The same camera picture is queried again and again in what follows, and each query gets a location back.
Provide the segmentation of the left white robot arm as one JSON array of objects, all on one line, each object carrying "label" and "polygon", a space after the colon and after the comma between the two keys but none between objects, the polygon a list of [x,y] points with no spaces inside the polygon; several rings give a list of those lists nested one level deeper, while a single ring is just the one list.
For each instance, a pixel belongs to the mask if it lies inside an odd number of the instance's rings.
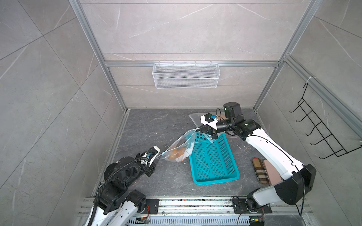
[{"label": "left white robot arm", "polygon": [[99,188],[87,226],[125,226],[129,219],[146,208],[146,195],[129,188],[141,176],[151,174],[156,164],[155,151],[126,156],[109,165],[104,172],[104,183]]}]

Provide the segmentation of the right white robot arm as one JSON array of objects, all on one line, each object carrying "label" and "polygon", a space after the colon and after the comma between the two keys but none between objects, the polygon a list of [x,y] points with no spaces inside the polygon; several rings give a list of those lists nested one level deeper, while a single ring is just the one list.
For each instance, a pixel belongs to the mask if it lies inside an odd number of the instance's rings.
[{"label": "right white robot arm", "polygon": [[253,119],[246,120],[241,107],[236,102],[223,105],[224,115],[207,113],[200,117],[201,126],[198,132],[218,139],[221,132],[232,132],[243,141],[253,146],[278,171],[282,181],[276,185],[259,188],[249,193],[246,208],[249,212],[257,212],[261,208],[275,202],[296,205],[304,201],[314,185],[316,169],[311,164],[304,165],[276,144]]}]

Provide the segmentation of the potato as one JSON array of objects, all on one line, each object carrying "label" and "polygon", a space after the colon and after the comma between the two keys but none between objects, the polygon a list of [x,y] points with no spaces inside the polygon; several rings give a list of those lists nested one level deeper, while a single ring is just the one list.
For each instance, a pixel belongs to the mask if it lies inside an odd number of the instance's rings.
[{"label": "potato", "polygon": [[175,150],[177,151],[177,153],[185,153],[186,150],[188,148],[188,145],[186,143],[182,144],[182,145],[179,145]]},{"label": "potato", "polygon": [[175,161],[177,158],[183,155],[183,151],[179,151],[178,149],[174,149],[170,152],[168,159],[170,161]]}]

